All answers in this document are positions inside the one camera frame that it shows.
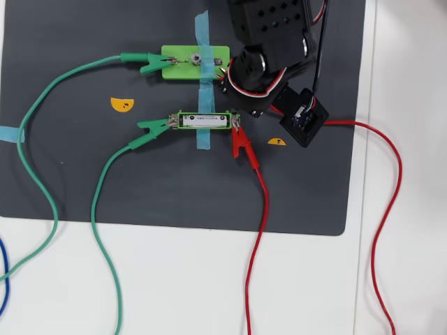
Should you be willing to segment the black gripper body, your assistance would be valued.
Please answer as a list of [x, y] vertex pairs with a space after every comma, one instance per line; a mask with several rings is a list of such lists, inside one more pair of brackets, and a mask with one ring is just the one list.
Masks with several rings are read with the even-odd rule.
[[243, 49], [226, 68], [219, 68], [219, 89], [234, 110], [258, 118], [288, 82], [286, 68], [269, 71], [265, 57]]

